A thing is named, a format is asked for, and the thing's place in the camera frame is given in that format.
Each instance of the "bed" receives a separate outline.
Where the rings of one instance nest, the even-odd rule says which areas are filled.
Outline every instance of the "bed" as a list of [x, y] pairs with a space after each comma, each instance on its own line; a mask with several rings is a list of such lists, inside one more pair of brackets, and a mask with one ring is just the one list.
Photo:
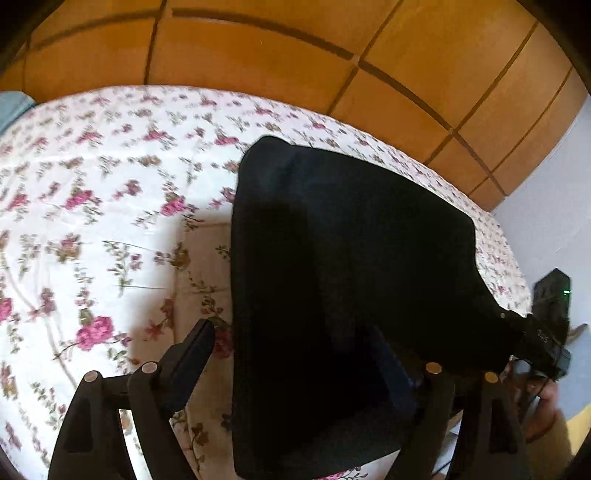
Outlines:
[[[467, 213], [486, 285], [502, 307], [528, 311], [530, 292], [492, 215], [367, 133], [195, 87], [109, 87], [54, 100], [0, 137], [0, 445], [24, 477], [47, 477], [85, 372], [131, 372], [199, 318], [215, 317], [213, 356], [171, 424], [198, 478], [236, 478], [229, 223], [240, 159], [263, 135], [378, 164]], [[121, 422], [137, 477], [147, 480], [133, 418], [121, 411]], [[327, 478], [383, 478], [393, 458]]]

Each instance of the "black cable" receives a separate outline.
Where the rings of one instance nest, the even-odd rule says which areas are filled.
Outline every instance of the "black cable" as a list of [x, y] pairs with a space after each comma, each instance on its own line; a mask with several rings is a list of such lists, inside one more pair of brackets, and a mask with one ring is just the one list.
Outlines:
[[439, 472], [441, 472], [441, 470], [443, 470], [445, 467], [447, 467], [452, 461], [449, 460], [449, 462], [445, 463], [444, 465], [442, 465], [441, 467], [439, 467], [437, 469], [437, 472], [435, 472], [434, 474], [432, 474], [431, 478], [435, 478], [435, 475], [437, 475]]

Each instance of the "wooden panel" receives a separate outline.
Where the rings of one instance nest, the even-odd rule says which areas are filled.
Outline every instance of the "wooden panel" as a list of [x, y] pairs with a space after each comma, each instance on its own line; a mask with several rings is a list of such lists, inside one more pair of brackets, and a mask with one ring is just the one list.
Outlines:
[[515, 0], [405, 0], [366, 60], [455, 127], [534, 21]]
[[35, 46], [46, 38], [113, 15], [158, 10], [161, 0], [66, 0], [31, 35]]
[[587, 95], [585, 85], [572, 71], [538, 124], [495, 170], [495, 178], [506, 194], [513, 192], [552, 151], [579, 113]]
[[491, 170], [541, 115], [569, 67], [562, 49], [538, 25], [495, 90], [460, 130]]
[[22, 90], [22, 68], [24, 60], [12, 63], [0, 76], [0, 92], [7, 90]]
[[429, 168], [468, 195], [485, 179], [486, 173], [460, 142], [452, 138], [432, 160]]
[[363, 70], [337, 103], [333, 116], [425, 161], [447, 131], [417, 105]]
[[504, 197], [501, 191], [495, 186], [491, 179], [486, 179], [485, 182], [480, 185], [473, 193], [470, 198], [480, 208], [490, 212], [494, 207], [499, 205]]
[[109, 85], [141, 84], [153, 26], [153, 20], [106, 25], [29, 53], [27, 93], [46, 102]]
[[272, 31], [167, 18], [158, 25], [149, 80], [234, 90], [325, 111], [350, 69], [333, 54]]
[[361, 53], [399, 0], [170, 0], [173, 8], [203, 8], [262, 18]]

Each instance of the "metal bolt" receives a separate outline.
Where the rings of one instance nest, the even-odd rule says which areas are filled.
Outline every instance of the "metal bolt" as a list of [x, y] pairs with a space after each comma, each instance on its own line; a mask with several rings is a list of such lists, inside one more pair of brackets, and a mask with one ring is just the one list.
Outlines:
[[488, 383], [497, 383], [499, 381], [499, 375], [497, 375], [494, 372], [486, 372], [484, 374], [484, 379], [488, 382]]
[[427, 365], [425, 365], [425, 370], [427, 370], [427, 372], [430, 374], [438, 375], [441, 373], [442, 368], [441, 365], [436, 362], [429, 362]]
[[142, 372], [145, 374], [153, 374], [158, 369], [156, 362], [147, 362], [142, 365]]
[[97, 378], [99, 378], [99, 373], [96, 370], [91, 370], [84, 376], [84, 380], [88, 383], [94, 382]]

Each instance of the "blue pillow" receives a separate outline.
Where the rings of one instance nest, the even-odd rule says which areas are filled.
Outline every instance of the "blue pillow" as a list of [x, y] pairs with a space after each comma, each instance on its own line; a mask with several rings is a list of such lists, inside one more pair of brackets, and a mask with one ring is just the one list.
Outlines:
[[35, 100], [26, 93], [0, 92], [0, 135], [34, 105]]

